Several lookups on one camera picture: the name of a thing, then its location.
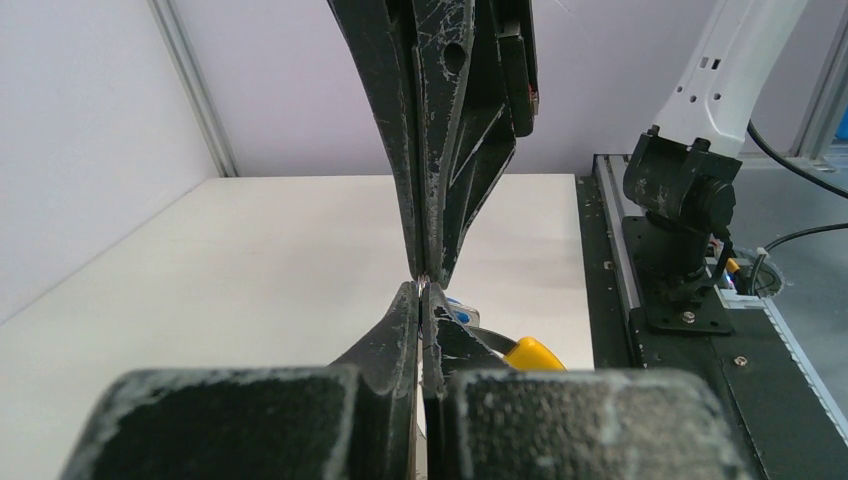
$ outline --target black cable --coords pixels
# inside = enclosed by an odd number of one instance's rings
[[[769,281],[767,284],[758,288],[757,291],[759,291],[759,292],[762,292],[763,290],[768,291],[768,289],[771,288],[772,285],[777,283],[777,277],[773,273],[769,272],[768,270],[763,270],[762,272],[760,272],[760,275],[768,275],[769,278],[771,278],[771,281]]]
[[[783,245],[784,243],[794,240],[796,238],[806,237],[807,235],[813,235],[815,233],[823,233],[823,232],[832,232],[834,230],[843,230],[848,228],[848,223],[834,223],[833,225],[823,225],[821,227],[808,228],[806,230],[799,230],[794,233],[790,233],[788,235],[784,235],[780,238],[775,239],[773,242],[769,243],[763,250],[766,253],[771,252],[773,248]],[[757,256],[757,260],[754,262],[754,267],[751,269],[751,283],[748,286],[748,295],[754,294],[754,284],[757,281],[757,275],[760,273],[760,268],[763,266],[763,262],[766,260],[766,253],[761,253]]]
[[[786,167],[786,169],[789,170],[790,172],[794,173],[795,175],[798,175],[799,177],[801,177],[805,180],[813,182],[814,184],[816,184],[819,187],[827,190],[830,193],[833,193],[833,194],[839,195],[842,198],[848,199],[848,191],[843,190],[843,189],[837,187],[836,185],[834,185],[830,182],[822,180],[821,178],[811,174],[810,172],[802,170],[800,167],[798,167],[794,163],[783,158],[779,153],[777,153],[773,148],[771,148],[771,145],[769,145],[763,139],[763,137],[760,136],[760,132],[757,131],[757,129],[754,127],[754,123],[751,122],[751,121],[748,121],[748,135],[751,136],[751,140],[753,140],[754,143],[756,143],[757,146],[760,147],[760,149],[763,152],[765,152],[766,155],[771,157],[772,160],[774,160],[775,162]]]

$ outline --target white wall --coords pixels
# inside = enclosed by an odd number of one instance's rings
[[[387,173],[325,0],[177,0],[243,175]],[[534,0],[541,113],[513,172],[587,172],[627,153],[677,80],[715,0]],[[846,0],[810,0],[754,118],[788,151]]]
[[[214,175],[146,2],[0,0],[0,322]]]

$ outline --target small hole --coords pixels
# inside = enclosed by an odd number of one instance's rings
[[[459,73],[462,66],[465,65],[465,50],[457,43],[449,43],[445,47],[444,57],[445,68],[454,75]]]

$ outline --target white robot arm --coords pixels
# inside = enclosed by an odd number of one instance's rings
[[[807,0],[722,0],[654,125],[662,138],[736,157],[763,84]]]
[[[702,280],[710,236],[730,242],[732,182],[742,165],[736,156],[760,90],[806,4],[719,1],[686,71],[633,151],[622,186],[649,224],[639,261],[678,285],[680,298],[710,286]]]

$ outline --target blue object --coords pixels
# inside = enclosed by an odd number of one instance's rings
[[[848,110],[842,115],[842,121],[839,122],[839,128],[836,130],[836,138],[848,140]]]
[[[450,297],[448,297],[448,303],[454,304],[458,307],[462,306],[462,304],[459,302],[459,300],[454,300],[453,298],[450,298]],[[459,320],[459,323],[461,323],[463,325],[471,321],[471,315],[468,315],[467,313],[465,313],[463,311],[454,310],[453,314],[456,316],[456,319]]]
[[[730,274],[727,273],[727,270],[724,271],[724,285],[727,288],[730,288],[732,290],[736,290],[736,285],[734,285],[734,283],[733,283],[733,277],[731,277]]]
[[[468,323],[471,321],[471,316],[469,316],[465,312],[453,312],[456,315],[456,319],[459,320],[459,323]]]

